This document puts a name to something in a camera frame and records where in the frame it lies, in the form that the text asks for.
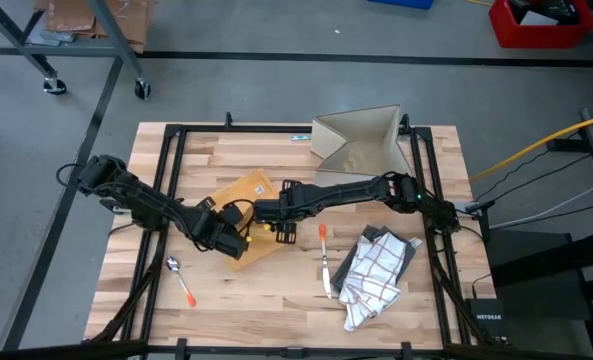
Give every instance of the concrete floor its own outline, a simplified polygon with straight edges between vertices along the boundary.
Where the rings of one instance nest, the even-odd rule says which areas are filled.
[[[0,3],[15,21],[24,24],[29,18],[29,2]],[[362,0],[159,0],[148,49],[593,59],[593,34],[573,50],[501,49],[487,11],[461,0],[438,0],[429,12]],[[0,36],[0,46],[6,45]],[[43,94],[40,74],[23,58],[0,56],[0,336],[62,191],[54,171],[74,158],[111,66],[109,59],[49,60],[70,94]],[[401,104],[413,124],[458,126],[473,174],[576,123],[578,110],[593,106],[593,70],[198,60],[142,64],[153,84],[151,99],[134,97],[133,74],[124,68],[93,154],[128,160],[141,121],[221,122],[231,111],[241,122],[303,122],[333,111]],[[510,177],[501,190],[576,157],[549,154]],[[474,193],[502,174],[473,183]],[[585,161],[499,201],[491,221],[537,213],[591,186],[593,164]],[[591,204],[593,193],[576,206]],[[77,198],[23,347],[81,339],[111,222],[96,199]],[[580,238],[593,233],[593,210],[522,229]],[[577,325],[550,323],[543,326],[556,332],[520,331],[543,349],[586,353]]]

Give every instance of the cloth towel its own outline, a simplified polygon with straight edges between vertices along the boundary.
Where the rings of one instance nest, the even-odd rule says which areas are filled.
[[[391,233],[374,239],[373,243],[360,237],[338,298],[347,306],[345,330],[353,331],[365,319],[380,314],[398,299],[396,275],[405,259],[406,247]]]

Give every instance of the red bin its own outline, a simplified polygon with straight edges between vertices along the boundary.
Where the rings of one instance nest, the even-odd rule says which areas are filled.
[[[578,11],[577,25],[524,25],[516,23],[508,0],[496,0],[489,10],[494,32],[504,48],[569,49],[593,29],[593,13],[585,0],[570,0]]]

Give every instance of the wooden table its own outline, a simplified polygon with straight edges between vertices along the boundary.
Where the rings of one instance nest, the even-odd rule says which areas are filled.
[[[142,123],[136,135],[129,170],[149,184],[154,179],[165,126]],[[471,200],[456,127],[431,128],[445,198]],[[409,141],[401,140],[400,146],[413,168]],[[421,153],[425,178],[430,182],[424,149]],[[164,187],[169,183],[172,158],[173,150],[167,161]],[[176,196],[193,205],[254,168],[264,168],[277,189],[286,178],[311,182],[320,162],[309,151],[308,141],[292,142],[291,134],[194,132],[186,140]],[[114,226],[129,221],[128,217],[118,216]],[[419,213],[397,214],[374,202],[352,204],[326,209],[316,218],[299,223],[295,245],[233,272],[225,264],[224,255],[215,251],[198,253],[172,226],[167,254],[183,265],[183,277],[198,305],[189,308],[177,278],[163,270],[149,343],[175,345],[177,338],[184,337],[192,346],[389,349],[409,341],[414,349],[442,349],[427,247],[418,248],[404,273],[399,283],[400,299],[350,333],[343,330],[345,307],[336,299],[327,299],[323,292],[318,222],[327,225],[332,275],[367,224],[386,225],[402,237],[425,240]],[[461,218],[461,224],[480,230],[468,218]],[[131,227],[109,239],[85,337],[97,334],[127,298],[141,233],[141,229]],[[472,281],[489,273],[483,243],[466,230],[454,234],[453,243],[463,293],[471,296]],[[479,297],[494,297],[491,278],[479,281],[476,291]],[[458,342],[456,313],[447,294],[445,298],[452,341]],[[141,306],[132,337],[140,333],[142,313]]]

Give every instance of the cart wheel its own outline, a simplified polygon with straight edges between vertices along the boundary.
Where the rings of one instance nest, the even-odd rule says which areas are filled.
[[[136,80],[136,86],[134,87],[134,94],[141,100],[147,100],[149,94],[152,92],[152,87],[149,81]]]
[[[43,91],[52,95],[63,95],[67,92],[67,85],[61,80],[56,80],[56,88],[52,88],[47,80],[43,83]]]

